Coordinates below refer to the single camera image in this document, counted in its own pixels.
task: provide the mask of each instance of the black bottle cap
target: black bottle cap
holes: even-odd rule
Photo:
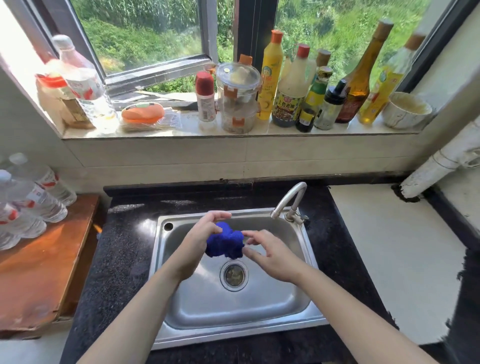
[[[324,100],[332,105],[343,105],[347,99],[345,86],[347,86],[347,82],[343,79],[338,81],[335,87],[330,86],[325,93]]]

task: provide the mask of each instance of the drain strainer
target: drain strainer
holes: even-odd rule
[[[220,270],[220,281],[227,290],[240,291],[248,282],[248,270],[239,260],[226,262]]]

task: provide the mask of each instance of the black countertop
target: black countertop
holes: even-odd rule
[[[60,364],[76,363],[148,278],[158,216],[275,207],[298,181],[207,183],[111,190],[107,222]],[[307,181],[300,203],[318,267],[395,325],[321,180]],[[330,325],[157,350],[147,363],[320,363],[350,358]]]

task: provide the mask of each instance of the blue cloth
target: blue cloth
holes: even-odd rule
[[[226,222],[218,222],[217,226],[223,230],[219,234],[212,234],[207,239],[205,254],[209,257],[225,255],[230,259],[242,258],[243,234],[241,231],[232,230]]]

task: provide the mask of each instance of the sink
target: sink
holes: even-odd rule
[[[318,268],[303,224],[273,219],[273,208],[230,211],[234,230],[266,229],[283,240],[307,264]],[[171,256],[202,214],[158,219],[151,277]],[[252,249],[265,254],[260,246]],[[295,285],[268,276],[243,257],[204,255],[194,274],[172,296],[153,350],[232,337],[327,324],[310,298]]]

